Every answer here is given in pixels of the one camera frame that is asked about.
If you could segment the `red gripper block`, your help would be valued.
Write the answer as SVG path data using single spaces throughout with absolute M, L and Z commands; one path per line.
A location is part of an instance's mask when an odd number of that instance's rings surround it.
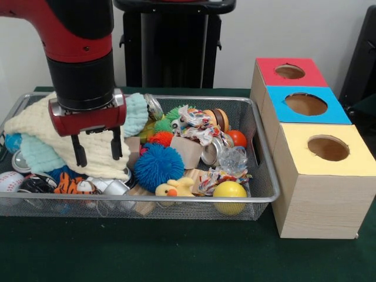
M 120 127 L 126 119 L 126 99 L 123 92 L 116 88 L 110 104 L 100 109 L 84 112 L 72 112 L 62 108 L 56 98 L 48 101 L 48 111 L 54 129 L 59 136 L 70 136 L 76 157 L 76 164 L 80 167 L 87 165 L 84 147 L 79 142 L 80 132 L 113 132 L 111 151 L 114 160 L 119 160 L 122 155 Z

